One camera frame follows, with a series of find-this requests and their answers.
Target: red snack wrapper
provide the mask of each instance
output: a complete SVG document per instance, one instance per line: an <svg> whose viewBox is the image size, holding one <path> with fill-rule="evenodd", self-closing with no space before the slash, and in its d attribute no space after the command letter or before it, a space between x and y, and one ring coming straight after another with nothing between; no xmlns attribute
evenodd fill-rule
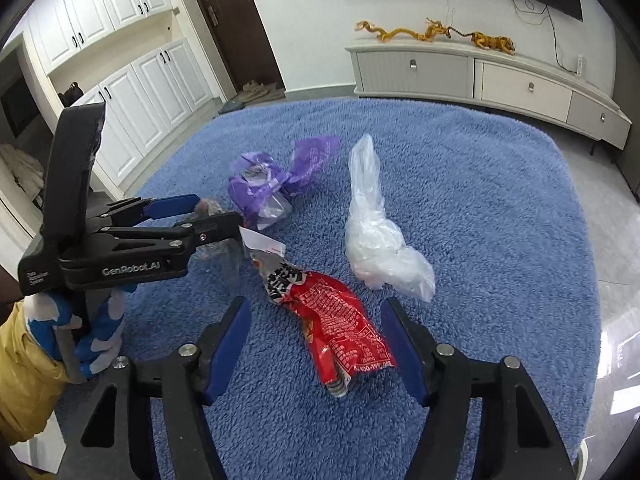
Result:
<svg viewBox="0 0 640 480"><path fill-rule="evenodd" d="M322 384L334 397L347 393L351 378L396 366L362 303L343 283L302 270L277 254L250 250L270 300L302 320L309 351Z"/></svg>

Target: bag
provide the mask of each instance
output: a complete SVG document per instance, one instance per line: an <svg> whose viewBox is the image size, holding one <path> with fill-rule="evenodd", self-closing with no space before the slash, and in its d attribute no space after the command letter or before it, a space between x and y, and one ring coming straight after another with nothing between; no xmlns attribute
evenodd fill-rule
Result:
<svg viewBox="0 0 640 480"><path fill-rule="evenodd" d="M82 89L78 86L78 83L73 81L71 86L65 91L63 94L58 94L60 101L62 102L65 108L71 106L73 103L78 101L84 95Z"/></svg>
<svg viewBox="0 0 640 480"><path fill-rule="evenodd" d="M435 293L431 264L405 243L400 228L386 218L380 159L370 135L351 150L349 172L351 205L345 242L351 270L369 288L388 283L398 292L431 301Z"/></svg>

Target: blue white glove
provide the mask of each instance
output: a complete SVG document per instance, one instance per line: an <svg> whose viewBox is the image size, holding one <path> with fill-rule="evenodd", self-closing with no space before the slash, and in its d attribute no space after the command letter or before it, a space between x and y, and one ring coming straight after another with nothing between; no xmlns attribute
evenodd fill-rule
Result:
<svg viewBox="0 0 640 480"><path fill-rule="evenodd" d="M134 290L135 285L112 289L111 295L98 307L91 333L76 345L76 356L85 377L95 377L118 356L122 346L125 293ZM82 326L71 304L55 292L41 292L24 299L22 312L33 340L50 358L62 361L54 327L77 329Z"/></svg>

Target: tile floor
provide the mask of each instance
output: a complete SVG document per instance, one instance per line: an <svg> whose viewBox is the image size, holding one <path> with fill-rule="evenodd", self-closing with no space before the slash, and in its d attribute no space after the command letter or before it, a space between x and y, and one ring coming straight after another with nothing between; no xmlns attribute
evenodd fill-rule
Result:
<svg viewBox="0 0 640 480"><path fill-rule="evenodd" d="M586 137L551 124L527 122L548 133L562 151L593 247L603 336L585 435L584 480L598 480L640 416L640 204L603 147L597 146L590 156L591 141Z"/></svg>

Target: crumpled plastic bag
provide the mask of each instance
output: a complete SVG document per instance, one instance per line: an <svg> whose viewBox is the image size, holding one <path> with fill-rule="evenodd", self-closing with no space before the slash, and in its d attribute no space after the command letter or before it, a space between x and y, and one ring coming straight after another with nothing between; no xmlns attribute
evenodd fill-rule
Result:
<svg viewBox="0 0 640 480"><path fill-rule="evenodd" d="M351 150L351 205L345 242L351 270L367 287L385 283L398 292L431 301L435 293L433 267L413 247L402 231L386 218L380 191L380 159L370 135L364 135Z"/></svg>
<svg viewBox="0 0 640 480"><path fill-rule="evenodd" d="M220 204L212 198L203 198L196 204L193 213L189 213L182 222L197 220L223 213ZM240 266L242 265L243 248L238 240L228 238L219 242L202 245L196 248L194 257L200 261L214 260L216 267L224 277L226 284L235 296L239 290Z"/></svg>
<svg viewBox="0 0 640 480"><path fill-rule="evenodd" d="M338 137L321 136L297 140L291 171L284 170L269 153L243 153L231 165L234 176L228 192L247 225L266 229L291 211L289 198L307 190L322 165L338 151Z"/></svg>

